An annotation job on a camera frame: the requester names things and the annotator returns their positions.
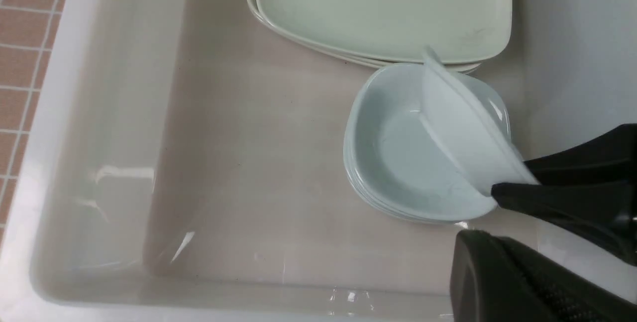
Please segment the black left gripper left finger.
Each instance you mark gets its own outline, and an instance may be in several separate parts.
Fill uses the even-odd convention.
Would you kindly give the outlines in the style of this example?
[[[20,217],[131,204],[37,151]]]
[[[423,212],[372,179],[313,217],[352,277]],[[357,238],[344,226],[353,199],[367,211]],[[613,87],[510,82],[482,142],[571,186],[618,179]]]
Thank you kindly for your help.
[[[455,322],[634,322],[637,308],[509,237],[456,234]]]

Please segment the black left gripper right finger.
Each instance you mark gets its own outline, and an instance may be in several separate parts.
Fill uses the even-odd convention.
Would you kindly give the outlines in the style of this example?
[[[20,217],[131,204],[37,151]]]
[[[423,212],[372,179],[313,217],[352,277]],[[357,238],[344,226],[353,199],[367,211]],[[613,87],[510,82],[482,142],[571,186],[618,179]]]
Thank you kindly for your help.
[[[622,124],[571,149],[525,162],[537,185],[491,188],[501,208],[575,234],[636,265],[635,124]]]

